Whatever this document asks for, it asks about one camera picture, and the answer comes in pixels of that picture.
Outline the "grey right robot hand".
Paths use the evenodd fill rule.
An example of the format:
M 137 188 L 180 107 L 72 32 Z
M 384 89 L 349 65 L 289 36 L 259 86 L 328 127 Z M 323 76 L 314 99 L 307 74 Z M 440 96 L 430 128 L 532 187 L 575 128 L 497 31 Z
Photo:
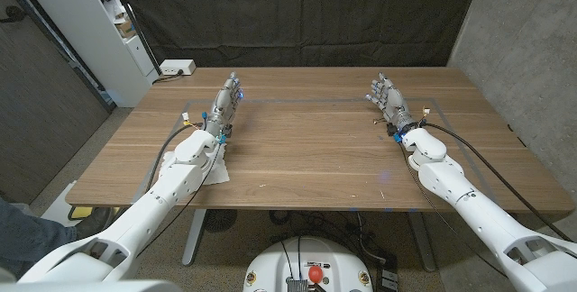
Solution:
M 405 98 L 383 72 L 372 80 L 371 93 L 366 94 L 365 99 L 381 110 L 388 136 L 402 136 L 417 127 Z

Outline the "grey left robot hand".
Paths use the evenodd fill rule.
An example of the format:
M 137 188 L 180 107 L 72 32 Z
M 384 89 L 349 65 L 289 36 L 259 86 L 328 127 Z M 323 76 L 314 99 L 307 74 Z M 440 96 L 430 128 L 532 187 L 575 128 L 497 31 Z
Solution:
M 207 112 L 204 130 L 215 137 L 220 135 L 229 137 L 236 109 L 242 99 L 243 89 L 236 72 L 233 71 Z

